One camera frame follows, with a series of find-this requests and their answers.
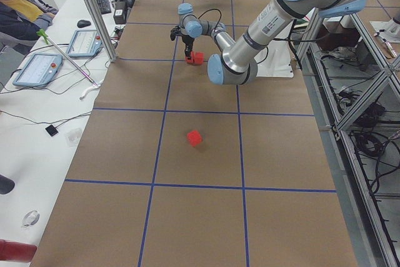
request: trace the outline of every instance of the small black box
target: small black box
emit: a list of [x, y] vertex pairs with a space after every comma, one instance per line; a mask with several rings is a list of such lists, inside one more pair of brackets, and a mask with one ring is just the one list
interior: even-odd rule
[[115, 11], [114, 11], [115, 24], [125, 24], [127, 13], [128, 13], [128, 7], [126, 6], [126, 2], [117, 1], [115, 3]]

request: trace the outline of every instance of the table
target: table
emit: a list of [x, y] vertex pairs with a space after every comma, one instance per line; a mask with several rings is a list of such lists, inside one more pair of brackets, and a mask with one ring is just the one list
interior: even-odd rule
[[301, 72], [216, 86], [169, 38], [182, 2], [238, 38], [269, 1], [136, 0], [31, 266], [357, 266]]
[[[103, 15], [110, 34], [115, 27], [112, 16], [112, 13]], [[77, 29], [76, 23], [80, 19], [91, 20], [84, 1], [67, 0], [54, 18], [54, 24], [46, 32], [56, 43], [68, 43]], [[40, 39], [34, 49], [45, 45], [45, 42]], [[39, 51], [57, 53], [54, 48]], [[82, 65], [85, 59], [79, 59], [76, 62]], [[87, 64], [87, 69], [92, 78], [99, 82], [104, 79], [108, 64], [107, 54], [102, 51]], [[7, 83], [7, 89], [19, 89], [12, 85], [16, 75]], [[83, 78], [83, 75], [79, 71], [75, 71], [70, 62], [64, 60], [56, 80], [48, 84], [47, 88], [55, 92], [63, 92]], [[37, 122], [72, 118], [92, 110], [99, 91], [92, 91], [84, 100], [79, 100], [81, 93], [90, 85], [88, 80], [83, 79], [62, 95], [48, 90], [32, 89], [2, 94], [0, 95], [0, 110]], [[2, 137], [0, 140], [2, 158], [0, 173], [16, 183], [10, 193], [0, 197], [0, 238], [39, 244], [77, 148], [76, 143], [68, 140], [67, 135], [74, 130], [83, 131], [87, 121], [87, 116], [69, 121], [58, 128], [58, 134], [50, 137], [45, 130], [48, 124], [36, 125], [0, 113], [0, 135]], [[24, 215], [32, 210], [37, 210], [40, 214], [38, 223], [32, 227], [22, 228]], [[1, 267], [25, 265], [0, 261]]]

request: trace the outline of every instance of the yellow shirt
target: yellow shirt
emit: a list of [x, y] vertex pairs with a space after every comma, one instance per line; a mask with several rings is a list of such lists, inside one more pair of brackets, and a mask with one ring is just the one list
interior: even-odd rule
[[21, 14], [24, 14], [31, 22], [35, 21], [41, 14], [43, 14], [37, 6], [27, 0], [10, 0], [3, 3], [10, 8], [19, 11]]

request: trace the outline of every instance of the metal pole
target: metal pole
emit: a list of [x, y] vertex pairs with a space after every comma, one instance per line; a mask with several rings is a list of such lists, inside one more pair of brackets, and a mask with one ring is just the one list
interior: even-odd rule
[[62, 51], [62, 49], [58, 47], [55, 42], [53, 42], [49, 37], [46, 37], [46, 39], [62, 54], [62, 56], [64, 56], [64, 58], [74, 65], [74, 67], [78, 69], [88, 81], [90, 81], [93, 85], [100, 87], [100, 85], [95, 82], [81, 67], [79, 67], [79, 65], [76, 64], [73, 59], [71, 59], [64, 51]]
[[100, 35], [101, 42], [104, 45], [105, 50], [107, 51], [110, 61], [114, 62], [117, 58], [117, 54], [115, 52], [113, 44], [111, 43], [107, 27], [101, 17], [100, 9], [97, 6], [97, 2], [96, 0], [84, 0], [84, 2], [90, 16], [93, 19], [94, 25]]

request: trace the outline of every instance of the label on robot arm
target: label on robot arm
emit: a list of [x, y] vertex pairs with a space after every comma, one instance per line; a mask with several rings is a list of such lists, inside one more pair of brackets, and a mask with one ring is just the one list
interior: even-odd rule
[[285, 23], [285, 20], [275, 13], [270, 3], [258, 16], [258, 22], [262, 32], [271, 37]]

